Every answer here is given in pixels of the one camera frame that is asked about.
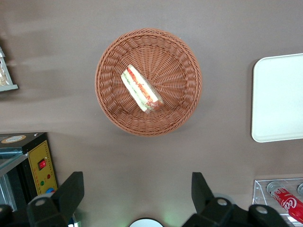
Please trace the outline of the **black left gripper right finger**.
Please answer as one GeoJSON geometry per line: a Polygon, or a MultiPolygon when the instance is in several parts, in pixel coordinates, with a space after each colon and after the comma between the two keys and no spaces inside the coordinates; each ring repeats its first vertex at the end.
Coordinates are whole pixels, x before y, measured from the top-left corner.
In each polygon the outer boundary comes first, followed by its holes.
{"type": "Polygon", "coordinates": [[[248,212],[223,197],[215,197],[200,172],[192,173],[191,197],[196,209],[184,227],[250,227],[248,212]]]}

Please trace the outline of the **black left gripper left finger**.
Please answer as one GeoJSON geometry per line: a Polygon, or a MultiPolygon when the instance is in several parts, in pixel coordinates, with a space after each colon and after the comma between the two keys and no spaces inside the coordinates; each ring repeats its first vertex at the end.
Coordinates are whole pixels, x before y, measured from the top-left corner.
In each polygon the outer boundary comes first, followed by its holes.
{"type": "Polygon", "coordinates": [[[31,227],[66,227],[84,197],[83,172],[73,172],[54,192],[35,197],[27,206],[31,227]]]}

